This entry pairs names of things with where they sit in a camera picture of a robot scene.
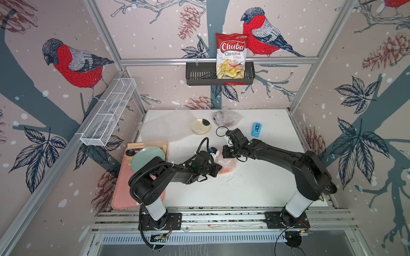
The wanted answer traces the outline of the blue tape dispenser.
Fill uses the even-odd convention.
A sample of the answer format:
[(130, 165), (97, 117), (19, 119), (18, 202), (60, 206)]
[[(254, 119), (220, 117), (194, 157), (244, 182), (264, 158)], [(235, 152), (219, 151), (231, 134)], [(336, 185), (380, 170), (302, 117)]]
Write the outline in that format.
[(262, 125), (260, 123), (255, 122), (252, 129), (252, 136), (258, 138), (261, 134)]

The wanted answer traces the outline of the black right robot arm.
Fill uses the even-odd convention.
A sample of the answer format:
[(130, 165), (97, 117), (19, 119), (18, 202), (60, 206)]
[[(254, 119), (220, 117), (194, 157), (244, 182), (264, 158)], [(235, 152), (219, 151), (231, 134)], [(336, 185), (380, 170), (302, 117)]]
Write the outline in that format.
[(231, 144), (223, 147), (225, 159), (250, 158), (266, 161), (286, 169), (294, 175), (297, 191), (281, 211), (282, 223), (286, 227), (295, 226), (302, 214), (321, 195), (337, 192), (331, 175), (312, 151), (299, 153), (270, 146), (261, 140), (249, 141), (240, 129), (227, 130), (225, 135)]

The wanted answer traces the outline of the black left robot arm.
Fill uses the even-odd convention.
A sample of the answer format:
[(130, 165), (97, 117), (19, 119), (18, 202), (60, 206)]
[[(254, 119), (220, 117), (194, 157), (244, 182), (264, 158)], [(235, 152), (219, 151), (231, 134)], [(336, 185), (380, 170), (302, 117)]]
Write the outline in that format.
[(209, 138), (206, 137), (195, 154), (182, 164), (166, 162), (161, 156), (152, 157), (128, 181), (130, 196), (140, 205), (140, 216), (147, 214), (147, 223), (154, 229), (169, 226), (168, 210), (163, 205), (161, 194), (171, 182), (190, 185), (206, 181), (208, 177), (217, 177), (223, 168), (215, 162), (219, 153), (218, 149), (209, 146)]

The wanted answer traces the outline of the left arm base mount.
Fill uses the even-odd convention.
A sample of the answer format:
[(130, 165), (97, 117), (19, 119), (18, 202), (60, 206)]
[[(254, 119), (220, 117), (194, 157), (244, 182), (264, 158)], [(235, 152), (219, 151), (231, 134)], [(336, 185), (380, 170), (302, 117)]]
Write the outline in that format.
[(142, 213), (138, 225), (138, 230), (154, 231), (154, 230), (180, 230), (182, 224), (181, 213), (166, 213), (159, 220), (155, 221), (149, 214)]

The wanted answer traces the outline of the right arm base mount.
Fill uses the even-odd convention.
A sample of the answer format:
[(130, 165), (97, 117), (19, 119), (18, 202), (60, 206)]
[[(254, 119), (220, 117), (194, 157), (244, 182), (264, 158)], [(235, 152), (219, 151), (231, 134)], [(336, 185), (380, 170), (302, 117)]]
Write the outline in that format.
[(264, 216), (264, 222), (267, 224), (268, 229), (310, 229), (310, 223), (305, 212), (297, 218), (285, 211), (265, 212)]

